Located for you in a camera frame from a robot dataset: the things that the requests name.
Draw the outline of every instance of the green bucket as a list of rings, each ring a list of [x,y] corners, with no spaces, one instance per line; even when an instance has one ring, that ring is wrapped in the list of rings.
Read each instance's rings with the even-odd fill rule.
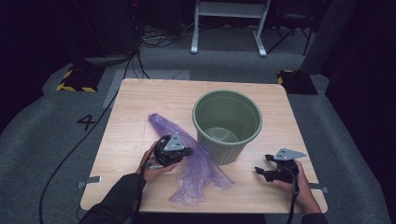
[[[217,90],[201,96],[192,110],[198,142],[218,165],[236,160],[262,129],[262,112],[246,95]]]

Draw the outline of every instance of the black cable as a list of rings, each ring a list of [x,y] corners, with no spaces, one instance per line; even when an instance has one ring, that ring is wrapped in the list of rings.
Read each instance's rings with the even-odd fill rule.
[[[126,72],[128,70],[128,66],[131,62],[132,58],[128,61],[128,63],[125,66],[125,71],[124,71],[124,76],[123,78],[126,77]],[[107,112],[107,110],[110,108],[111,104],[113,103],[113,101],[116,99],[116,96],[119,94],[119,90],[117,90],[117,92],[114,94],[113,98],[111,99],[110,103],[108,103],[107,107],[105,108],[105,110],[102,112],[102,114],[100,115],[99,119],[93,124],[92,128],[82,137],[82,139],[69,151],[69,153],[67,153],[67,155],[64,157],[64,159],[58,164],[58,166],[56,167],[56,169],[52,172],[49,180],[47,181],[46,186],[43,188],[43,191],[41,192],[41,197],[40,197],[40,203],[38,205],[38,216],[39,216],[39,220],[40,220],[40,224],[44,224],[44,220],[43,220],[43,202],[44,202],[44,196],[46,195],[47,189],[50,185],[51,180],[53,179],[53,177],[55,177],[55,175],[58,173],[59,169],[62,167],[62,165],[64,164],[64,162],[70,157],[70,155],[73,154],[73,152],[84,142],[84,140],[90,135],[90,133],[95,129],[95,127],[98,125],[98,123],[100,122],[100,120],[102,119],[102,117],[105,115],[105,113]]]
[[[140,167],[139,195],[138,195],[138,198],[137,198],[136,207],[135,207],[135,209],[134,209],[134,219],[137,218],[137,217],[139,216],[140,205],[141,205],[141,203],[142,203],[142,198],[143,198],[143,178],[145,177],[146,163],[148,163],[152,151],[153,151],[153,150],[150,151],[150,153],[149,153],[148,156],[146,157],[145,162],[144,162],[143,165]]]
[[[146,76],[148,79],[150,79],[149,75],[146,73],[145,69],[143,68],[143,63],[142,60],[140,59],[140,50],[137,51],[137,60],[139,61],[140,69],[142,70],[143,75]]]
[[[294,216],[294,205],[297,199],[298,194],[300,193],[300,189],[298,187],[298,176],[294,174],[294,172],[290,169],[288,169],[285,166],[279,165],[281,168],[285,169],[288,171],[291,175],[292,179],[292,197],[291,197],[291,203],[290,203],[290,212],[289,212],[289,217],[288,217],[288,222],[287,224],[290,224],[293,220]]]
[[[296,202],[297,199],[297,195],[293,193],[293,196],[291,197],[291,203],[290,203],[290,212],[289,212],[289,218],[288,218],[288,224],[290,224],[293,221],[293,215],[294,215],[294,204]]]
[[[107,49],[110,52],[113,53],[120,53],[120,54],[125,54],[126,57],[130,57],[130,53],[129,52],[120,52],[120,51],[116,51],[114,49],[110,49],[108,48],[100,39],[99,37],[96,35],[95,31],[92,29],[90,23],[88,22],[87,18],[84,16],[84,13],[82,12],[81,8],[79,7],[79,5],[77,4],[76,0],[73,0],[74,5],[76,6],[79,14],[81,15],[82,19],[85,21],[85,23],[87,24],[92,36],[96,39],[96,41],[104,48]]]
[[[178,40],[185,38],[188,35],[193,34],[193,25],[194,23],[185,27],[180,35],[166,34],[166,35],[158,35],[157,31],[146,31],[143,35],[143,46],[147,48],[165,48],[169,45],[176,43]],[[157,43],[149,43],[154,40],[157,40]]]
[[[81,205],[78,206],[77,212],[76,212],[76,218],[77,218],[77,220],[78,220],[78,221],[81,221],[81,218],[79,218],[79,216],[78,216],[79,210],[81,210]]]
[[[139,76],[137,75],[136,71],[134,70],[134,75],[136,76],[136,78],[139,78]]]

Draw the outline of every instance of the gray carpet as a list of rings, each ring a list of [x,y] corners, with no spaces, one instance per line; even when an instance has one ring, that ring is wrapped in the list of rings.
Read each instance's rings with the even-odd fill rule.
[[[278,35],[262,33],[269,48]],[[166,48],[142,48],[141,60],[151,71],[189,71],[190,80],[276,83],[276,72],[298,69],[304,57],[304,37],[296,33],[266,58],[261,58],[250,29],[206,30],[198,53],[190,54],[191,37]],[[139,65],[134,60],[136,71]],[[41,191],[65,155],[87,133],[79,119],[98,120],[114,83],[126,63],[108,67],[98,92],[56,91],[69,65],[53,74],[45,95],[12,120],[0,137],[0,223],[38,223]],[[324,95],[328,80],[312,76],[318,95],[289,95],[319,181],[327,186],[329,223],[390,223],[381,188],[361,157],[343,122]],[[88,177],[111,108],[94,131],[53,178],[44,201],[45,223],[77,223],[82,196],[78,181]],[[286,214],[268,214],[267,223],[286,223]],[[293,223],[300,223],[296,215]]]

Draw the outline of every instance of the hand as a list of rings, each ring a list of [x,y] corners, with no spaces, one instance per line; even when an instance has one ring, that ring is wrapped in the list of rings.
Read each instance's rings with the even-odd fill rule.
[[[155,147],[155,144],[156,144],[157,142],[154,142],[152,145],[151,145],[151,148],[149,149],[149,150],[147,150],[146,152],[145,152],[145,154],[143,155],[143,158],[142,158],[142,160],[140,161],[140,164],[139,164],[139,167],[137,168],[137,170],[136,170],[136,173],[137,174],[140,174],[140,172],[141,172],[141,169],[140,169],[140,167],[142,167],[143,165],[144,165],[144,163],[145,163],[145,161],[146,161],[146,158],[149,156],[149,154],[150,154],[150,151],[152,151],[152,150],[154,150],[154,147]],[[160,168],[160,169],[154,169],[154,170],[151,170],[151,169],[149,169],[149,168],[147,168],[147,167],[145,167],[144,169],[145,169],[145,176],[143,176],[145,179],[146,179],[146,181],[153,181],[153,180],[155,180],[158,176],[160,176],[161,174],[163,174],[163,173],[166,173],[166,172],[171,172],[173,169],[175,169],[175,167],[177,167],[177,164],[176,163],[174,163],[174,164],[172,164],[172,165],[169,165],[169,166],[166,166],[166,167],[163,167],[163,168]]]
[[[299,170],[298,187],[300,188],[300,193],[298,194],[296,199],[297,204],[299,204],[304,209],[304,212],[306,214],[321,213],[318,202],[317,200],[315,200],[311,188],[309,187],[308,179],[305,176],[303,166],[299,161],[295,162]],[[280,180],[274,180],[273,183],[281,189],[285,190],[286,192],[292,194],[292,184]]]

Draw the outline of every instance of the plastic bag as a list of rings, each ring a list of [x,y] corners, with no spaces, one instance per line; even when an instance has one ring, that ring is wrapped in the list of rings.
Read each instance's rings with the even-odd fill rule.
[[[172,121],[152,114],[148,117],[159,136],[178,133],[184,146],[193,152],[186,157],[186,166],[177,178],[179,188],[170,198],[171,202],[183,205],[196,205],[205,200],[204,187],[213,185],[217,189],[229,189],[235,183],[210,159],[204,147]]]

